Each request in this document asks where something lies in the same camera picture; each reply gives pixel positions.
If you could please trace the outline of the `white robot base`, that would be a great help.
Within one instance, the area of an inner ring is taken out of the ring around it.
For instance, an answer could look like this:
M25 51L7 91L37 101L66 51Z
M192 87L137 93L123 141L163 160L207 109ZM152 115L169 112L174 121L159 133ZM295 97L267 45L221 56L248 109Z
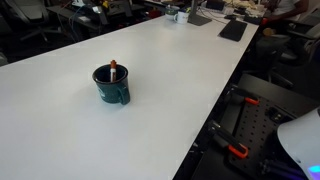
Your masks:
M320 108L277 129L280 144L309 180L320 180Z

